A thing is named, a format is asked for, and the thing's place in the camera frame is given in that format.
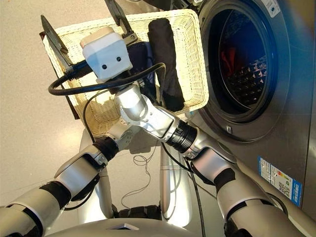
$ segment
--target blue sticker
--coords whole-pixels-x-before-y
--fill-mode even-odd
[[[291,201],[297,206],[300,206],[301,191],[302,191],[302,184],[296,181],[295,179],[293,179]]]

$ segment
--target beige floor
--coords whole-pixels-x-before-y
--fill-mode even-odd
[[[118,2],[127,14],[149,10],[144,3]],[[56,75],[39,37],[40,15],[44,14],[53,27],[58,28],[110,14],[103,0],[3,0],[0,7],[0,205],[5,205],[49,181],[58,167],[78,152],[83,131],[82,123],[74,120],[66,99],[47,91]],[[148,137],[141,137],[132,144],[134,152],[144,151],[142,139]],[[149,140],[145,156],[154,143]],[[141,195],[127,198],[127,204],[158,203],[159,149],[149,165],[150,186]],[[122,151],[109,164],[113,200],[119,209],[122,209],[120,198],[148,179],[144,169],[133,164],[133,156],[129,151]],[[209,221],[207,232],[221,236],[223,223],[216,202],[203,191],[201,198]],[[195,217],[188,228],[199,233],[195,198],[193,200]],[[77,211],[64,213],[50,233],[78,223]]]

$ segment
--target washing machine door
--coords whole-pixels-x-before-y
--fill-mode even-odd
[[[286,101],[289,45],[273,2],[210,0],[199,14],[209,87],[201,115],[212,129],[238,141],[268,134]]]

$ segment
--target wicker basket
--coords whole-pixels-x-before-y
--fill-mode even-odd
[[[185,9],[127,15],[126,17],[139,41],[148,41],[148,24],[152,20],[167,18],[170,21],[176,48],[176,69],[185,99],[184,108],[175,112],[175,114],[179,115],[203,107],[208,100],[208,87],[198,17],[195,12]],[[116,26],[113,18],[65,26],[56,29],[56,32],[68,48],[68,56],[71,61],[77,63],[84,60],[82,48],[79,44],[80,40],[105,26],[112,27],[117,33],[123,33],[121,27]],[[46,37],[43,43],[57,75],[61,77],[63,71]],[[71,88],[90,85],[95,84],[95,80],[95,74],[90,73],[80,79],[67,81],[63,86]],[[69,96],[81,119],[84,105],[95,93],[97,92]],[[104,135],[119,120],[119,117],[119,106],[114,101],[114,96],[108,92],[92,100],[86,110],[87,123],[95,137]]]

